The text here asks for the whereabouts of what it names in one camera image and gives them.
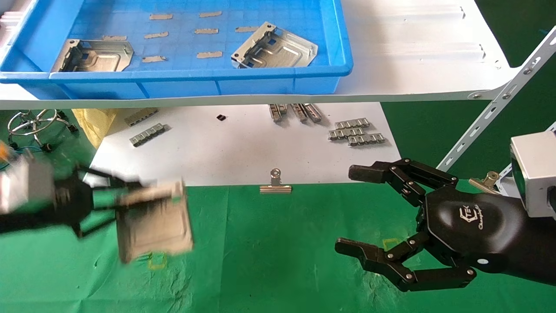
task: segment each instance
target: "yellow cloth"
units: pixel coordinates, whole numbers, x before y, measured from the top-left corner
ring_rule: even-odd
[[[118,109],[72,109],[79,126],[95,148],[101,145]]]

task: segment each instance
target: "robotic hand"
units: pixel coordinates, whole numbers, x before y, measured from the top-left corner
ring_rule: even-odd
[[[108,179],[107,187],[91,187],[82,181],[80,174],[89,173]],[[48,226],[66,225],[73,229],[78,238],[85,237],[112,223],[110,218],[88,229],[81,230],[81,222],[92,211],[112,209],[116,213],[129,209],[129,197],[118,197],[113,207],[94,207],[93,192],[98,189],[126,188],[141,190],[139,182],[125,182],[109,174],[77,166],[72,174],[54,180],[52,166],[40,163],[32,156],[21,155],[12,160],[12,166],[0,177],[2,182],[0,209],[8,213],[20,206],[33,203],[34,212],[16,210],[0,214],[0,233],[39,229]]]
[[[384,251],[339,238],[336,252],[385,276],[401,291],[462,288],[476,269],[556,285],[556,221],[529,217],[522,200],[455,189],[458,179],[410,159],[352,165],[352,180],[388,183],[417,212],[417,234]],[[433,188],[426,194],[418,183]],[[427,250],[447,268],[412,271],[403,262]]]

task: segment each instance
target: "logo on robot hand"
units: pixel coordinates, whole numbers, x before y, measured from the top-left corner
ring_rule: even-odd
[[[469,206],[460,207],[459,217],[468,223],[479,220],[479,229],[483,229],[483,211],[478,205],[475,205],[475,208],[469,208]]]

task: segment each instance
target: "yellow marker tape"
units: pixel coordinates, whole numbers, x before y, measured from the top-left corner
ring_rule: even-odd
[[[384,250],[388,251],[394,248],[398,243],[400,243],[400,240],[397,238],[383,239]]]
[[[149,270],[151,270],[151,271],[158,271],[158,270],[161,270],[161,269],[165,268],[165,267],[166,267],[166,263],[168,263],[168,259],[166,258],[166,254],[165,254],[165,253],[162,254],[162,261],[161,261],[160,263],[158,263],[158,264],[153,264],[152,259],[153,259],[153,254],[150,254],[150,255],[148,256],[148,263],[147,263],[147,265],[148,265]]]

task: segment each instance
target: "blue plastic tray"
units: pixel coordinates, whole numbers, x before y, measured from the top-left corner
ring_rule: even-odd
[[[199,13],[222,15],[199,17]],[[173,19],[149,20],[172,13]],[[230,56],[265,21],[319,46],[308,67],[235,69]],[[196,35],[197,28],[218,28]],[[163,38],[144,35],[168,31]],[[68,38],[127,36],[135,54],[123,72],[50,73]],[[220,58],[198,52],[222,51]],[[161,55],[165,62],[143,63]],[[232,94],[331,94],[353,60],[340,0],[36,0],[0,60],[0,82],[39,99],[145,99]]]

